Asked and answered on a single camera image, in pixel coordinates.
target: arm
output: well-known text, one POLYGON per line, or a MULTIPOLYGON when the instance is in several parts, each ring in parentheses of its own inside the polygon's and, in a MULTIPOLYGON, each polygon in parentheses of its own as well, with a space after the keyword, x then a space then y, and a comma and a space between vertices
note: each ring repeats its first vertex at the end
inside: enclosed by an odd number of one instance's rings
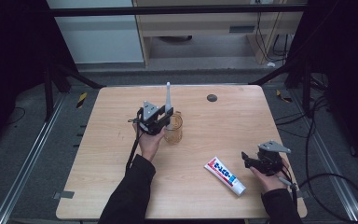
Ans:
MULTIPOLYGON (((289 167, 285 160, 282 160, 285 167, 289 167)), ((293 204, 287 186, 279 180, 279 176, 284 177, 282 173, 272 176, 261 174, 254 167, 250 168, 263 187, 261 199, 266 212, 270 217, 270 224, 275 223, 302 223, 301 218, 293 204)))
POLYGON ((105 223, 144 223, 150 199, 150 185, 155 167, 151 163, 157 153, 159 141, 165 129, 157 135, 142 134, 139 146, 142 156, 136 155, 130 170, 112 193, 101 214, 99 224, 105 223))
POLYGON ((273 189, 261 196, 270 224, 302 223, 287 189, 273 189))

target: gripper camera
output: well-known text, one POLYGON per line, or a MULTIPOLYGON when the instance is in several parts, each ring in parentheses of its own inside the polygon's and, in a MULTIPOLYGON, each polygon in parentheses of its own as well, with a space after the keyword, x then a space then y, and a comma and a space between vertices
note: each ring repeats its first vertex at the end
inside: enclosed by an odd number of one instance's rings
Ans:
POLYGON ((260 173, 270 176, 277 174, 283 168, 282 158, 279 152, 291 153, 291 150, 271 140, 258 145, 258 160, 249 158, 244 152, 242 152, 241 155, 246 168, 253 166, 260 171, 260 173))
POLYGON ((165 111, 166 105, 158 107, 144 101, 144 107, 138 110, 137 116, 139 118, 139 126, 141 129, 150 135, 158 134, 164 126, 170 124, 170 117, 173 114, 173 107, 165 111))

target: white toothpaste tube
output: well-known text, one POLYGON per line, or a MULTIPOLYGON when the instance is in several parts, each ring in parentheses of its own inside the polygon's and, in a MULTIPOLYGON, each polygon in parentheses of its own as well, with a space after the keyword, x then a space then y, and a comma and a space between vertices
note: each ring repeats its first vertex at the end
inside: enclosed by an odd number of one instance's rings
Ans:
POLYGON ((245 192, 246 187, 217 157, 211 159, 204 167, 211 171, 212 174, 225 183, 238 196, 241 196, 245 192))

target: hand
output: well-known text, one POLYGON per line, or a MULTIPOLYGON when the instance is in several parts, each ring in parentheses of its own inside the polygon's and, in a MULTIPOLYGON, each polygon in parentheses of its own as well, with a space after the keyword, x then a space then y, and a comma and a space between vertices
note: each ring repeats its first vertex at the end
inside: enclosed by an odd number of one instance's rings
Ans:
MULTIPOLYGON (((289 164, 287 161, 282 158, 282 163, 284 167, 289 169, 289 164)), ((267 193, 270 190, 273 189, 287 189, 287 185, 283 184, 283 182, 278 177, 285 178, 284 174, 282 172, 279 172, 275 175, 266 176, 262 173, 260 173, 256 168, 251 167, 250 170, 254 173, 254 175, 257 177, 257 179, 260 181, 261 185, 263 186, 263 193, 267 193)))
MULTIPOLYGON (((132 124, 133 129, 136 131, 138 125, 132 124)), ((142 156, 148 161, 152 161, 157 153, 159 141, 164 137, 165 128, 161 129, 157 135, 149 135, 139 130, 139 147, 141 148, 142 156)))

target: black jacket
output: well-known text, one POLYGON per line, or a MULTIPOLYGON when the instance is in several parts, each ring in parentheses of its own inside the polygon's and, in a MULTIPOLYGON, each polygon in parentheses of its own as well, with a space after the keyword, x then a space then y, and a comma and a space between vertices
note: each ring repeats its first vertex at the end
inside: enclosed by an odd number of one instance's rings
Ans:
MULTIPOLYGON (((110 196, 99 224, 140 224, 150 199, 150 184, 156 169, 153 164, 136 155, 130 170, 110 196)), ((270 224, 302 223, 287 189, 275 189, 262 196, 270 216, 270 224)))

